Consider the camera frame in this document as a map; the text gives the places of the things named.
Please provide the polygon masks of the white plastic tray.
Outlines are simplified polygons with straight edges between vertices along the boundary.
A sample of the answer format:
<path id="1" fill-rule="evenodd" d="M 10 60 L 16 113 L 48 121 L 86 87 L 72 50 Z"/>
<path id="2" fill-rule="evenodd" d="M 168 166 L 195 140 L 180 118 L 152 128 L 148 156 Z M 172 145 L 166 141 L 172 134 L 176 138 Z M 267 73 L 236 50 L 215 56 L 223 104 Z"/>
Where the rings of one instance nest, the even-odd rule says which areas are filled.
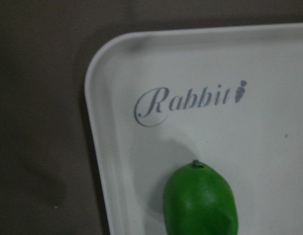
<path id="1" fill-rule="evenodd" d="M 164 185 L 197 159 L 239 234 L 303 235 L 303 23 L 124 34 L 84 90 L 111 234 L 165 234 Z"/>

